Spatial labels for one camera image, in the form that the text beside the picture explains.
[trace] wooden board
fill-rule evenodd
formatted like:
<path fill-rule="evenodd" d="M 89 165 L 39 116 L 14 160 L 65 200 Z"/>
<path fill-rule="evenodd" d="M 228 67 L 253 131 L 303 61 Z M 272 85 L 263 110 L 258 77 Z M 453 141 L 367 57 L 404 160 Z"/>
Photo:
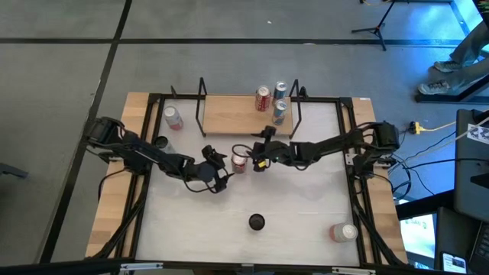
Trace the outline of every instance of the wooden board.
<path fill-rule="evenodd" d="M 122 121 L 127 129 L 139 133 L 144 120 L 144 113 L 147 105 L 148 93 L 130 92 L 128 94 Z M 353 98 L 355 107 L 355 119 L 357 124 L 375 121 L 374 110 L 370 99 Z M 345 126 L 349 128 L 348 113 L 345 112 Z M 154 122 L 150 122 L 150 131 L 154 128 Z M 109 166 L 108 173 L 116 171 L 117 167 Z M 375 169 L 375 173 L 387 176 L 387 171 Z M 99 207 L 92 228 L 92 234 L 87 245 L 86 256 L 97 253 L 103 244 L 107 242 L 114 231 L 121 223 L 122 212 L 124 210 L 125 199 L 128 194 L 128 186 L 131 176 L 129 173 L 121 173 L 111 180 L 105 182 L 100 199 Z M 374 221 L 378 232 L 386 241 L 390 249 L 393 250 L 403 262 L 407 263 L 406 251 L 403 245 L 403 239 L 400 233 L 400 223 L 397 219 L 396 208 L 392 200 L 389 183 L 383 179 L 373 178 L 368 180 Z M 364 234 L 365 247 L 368 262 L 373 262 L 371 253 L 370 239 L 366 232 Z M 126 238 L 125 252 L 127 254 L 128 246 L 131 244 L 131 238 Z"/>
<path fill-rule="evenodd" d="M 274 108 L 259 112 L 252 95 L 207 95 L 203 128 L 207 134 L 259 134 L 265 126 L 273 125 L 277 134 L 292 134 L 292 105 L 286 97 L 288 109 L 280 126 L 272 123 Z"/>

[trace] soda can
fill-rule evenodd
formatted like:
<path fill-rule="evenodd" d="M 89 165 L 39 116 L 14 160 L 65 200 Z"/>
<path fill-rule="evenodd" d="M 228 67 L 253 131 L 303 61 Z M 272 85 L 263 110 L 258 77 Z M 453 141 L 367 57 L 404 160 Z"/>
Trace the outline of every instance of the soda can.
<path fill-rule="evenodd" d="M 272 116 L 272 122 L 275 125 L 282 125 L 284 119 L 285 119 L 285 115 L 282 115 L 280 117 L 276 117 L 275 115 Z"/>
<path fill-rule="evenodd" d="M 347 222 L 333 225 L 329 229 L 329 236 L 336 242 L 353 241 L 358 236 L 358 229 Z"/>
<path fill-rule="evenodd" d="M 274 117 L 279 118 L 283 116 L 287 110 L 287 102 L 283 99 L 279 99 L 274 103 Z"/>
<path fill-rule="evenodd" d="M 158 147 L 158 149 L 162 150 L 166 154 L 176 154 L 175 149 L 173 149 L 173 146 L 171 146 L 171 143 L 168 141 L 167 137 L 157 137 L 154 140 L 154 146 Z"/>
<path fill-rule="evenodd" d="M 237 154 L 232 154 L 231 157 L 232 171 L 234 173 L 244 173 L 246 171 L 247 161 L 248 161 L 247 157 L 240 157 Z"/>
<path fill-rule="evenodd" d="M 284 81 L 277 82 L 274 90 L 274 102 L 279 99 L 285 99 L 286 92 L 287 92 L 287 83 L 285 83 Z"/>
<path fill-rule="evenodd" d="M 271 97 L 272 95 L 268 87 L 258 87 L 254 97 L 254 107 L 260 112 L 267 111 L 268 106 L 270 106 Z"/>
<path fill-rule="evenodd" d="M 163 114 L 165 116 L 165 120 L 168 123 L 168 126 L 173 130 L 180 130 L 183 127 L 183 120 L 178 110 L 173 106 L 168 106 L 163 110 Z"/>

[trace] wooden platform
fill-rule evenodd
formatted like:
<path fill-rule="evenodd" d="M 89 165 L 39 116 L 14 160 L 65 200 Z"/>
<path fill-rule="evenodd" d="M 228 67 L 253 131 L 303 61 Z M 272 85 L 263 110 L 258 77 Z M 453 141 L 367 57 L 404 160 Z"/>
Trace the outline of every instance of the wooden platform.
<path fill-rule="evenodd" d="M 259 134 L 267 125 L 274 126 L 277 134 L 292 134 L 292 105 L 289 106 L 282 125 L 272 122 L 273 106 L 266 112 L 254 107 L 254 95 L 207 95 L 203 128 L 207 134 Z"/>

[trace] blue can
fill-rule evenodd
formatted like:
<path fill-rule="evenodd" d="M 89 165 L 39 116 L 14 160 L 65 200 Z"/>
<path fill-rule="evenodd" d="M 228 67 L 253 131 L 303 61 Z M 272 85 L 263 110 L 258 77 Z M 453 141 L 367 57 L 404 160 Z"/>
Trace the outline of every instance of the blue can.
<path fill-rule="evenodd" d="M 274 117 L 281 117 L 287 110 L 287 102 L 283 99 L 279 99 L 274 103 Z"/>
<path fill-rule="evenodd" d="M 275 125 L 282 125 L 283 124 L 283 120 L 285 119 L 285 115 L 282 115 L 280 117 L 276 117 L 276 116 L 273 116 L 272 117 L 272 122 L 275 124 Z"/>
<path fill-rule="evenodd" d="M 274 102 L 279 99 L 284 99 L 286 92 L 287 92 L 287 83 L 285 83 L 284 81 L 277 82 L 274 90 Z"/>

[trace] wooden table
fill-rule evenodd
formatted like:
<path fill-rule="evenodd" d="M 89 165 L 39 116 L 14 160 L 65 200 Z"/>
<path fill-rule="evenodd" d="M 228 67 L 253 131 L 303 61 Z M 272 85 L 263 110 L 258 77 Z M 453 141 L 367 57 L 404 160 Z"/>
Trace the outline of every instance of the wooden table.
<path fill-rule="evenodd" d="M 143 92 L 130 92 L 126 98 L 125 108 L 122 113 L 121 120 L 125 124 L 125 127 L 135 133 L 140 134 L 142 124 L 147 109 L 149 93 Z M 374 110 L 370 99 L 366 98 L 353 98 L 353 106 L 355 112 L 355 120 L 357 124 L 368 121 L 375 121 Z M 152 116 L 149 122 L 149 130 L 147 133 L 147 141 L 150 141 L 152 131 L 154 129 L 155 117 L 157 111 L 157 104 L 153 105 Z M 348 131 L 349 120 L 348 112 L 344 108 L 343 113 L 345 115 L 345 127 Z M 108 167 L 107 173 L 113 173 L 122 169 L 122 163 L 111 163 Z M 376 168 L 374 171 L 376 174 L 387 176 L 387 171 Z M 103 247 L 108 239 L 115 232 L 120 225 L 125 202 L 128 196 L 129 182 L 131 179 L 130 173 L 120 173 L 116 176 L 110 177 L 105 181 L 102 196 L 100 199 L 99 207 L 95 221 L 92 227 L 92 233 L 90 235 L 89 243 L 86 249 L 86 256 L 92 256 Z M 400 223 L 397 219 L 396 208 L 393 203 L 392 193 L 390 190 L 390 184 L 381 179 L 373 178 L 368 180 L 368 188 L 370 191 L 370 199 L 372 211 L 374 213 L 374 221 L 378 232 L 385 240 L 390 249 L 400 258 L 403 262 L 407 263 L 406 252 L 404 250 L 403 240 L 400 233 Z M 137 188 L 134 194 L 137 198 L 139 188 Z M 133 225 L 128 229 L 128 236 L 132 236 L 134 230 Z M 371 243 L 366 230 L 363 230 L 364 243 L 366 255 L 369 263 L 373 263 L 373 254 L 371 250 Z M 131 246 L 132 239 L 126 238 L 125 245 L 123 247 L 122 256 L 129 256 L 129 248 Z"/>

